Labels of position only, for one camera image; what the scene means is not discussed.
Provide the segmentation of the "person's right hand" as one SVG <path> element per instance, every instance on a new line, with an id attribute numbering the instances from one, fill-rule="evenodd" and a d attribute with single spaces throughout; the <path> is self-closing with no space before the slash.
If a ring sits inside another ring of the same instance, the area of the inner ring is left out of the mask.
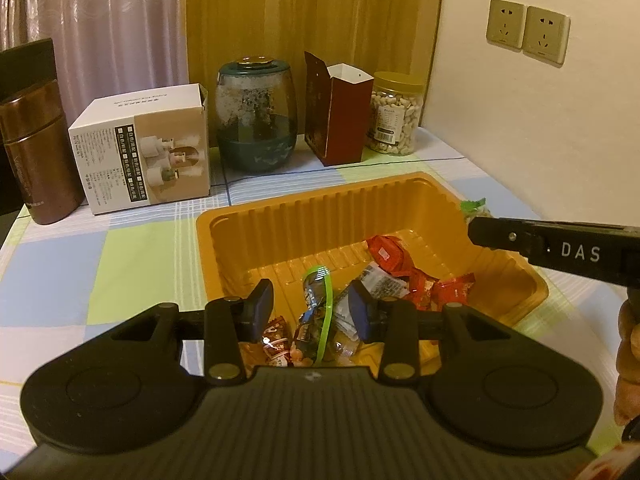
<path id="1" fill-rule="evenodd" d="M 620 346 L 616 356 L 618 379 L 615 390 L 614 419 L 625 426 L 639 415 L 639 323 L 626 300 L 618 316 Z"/>

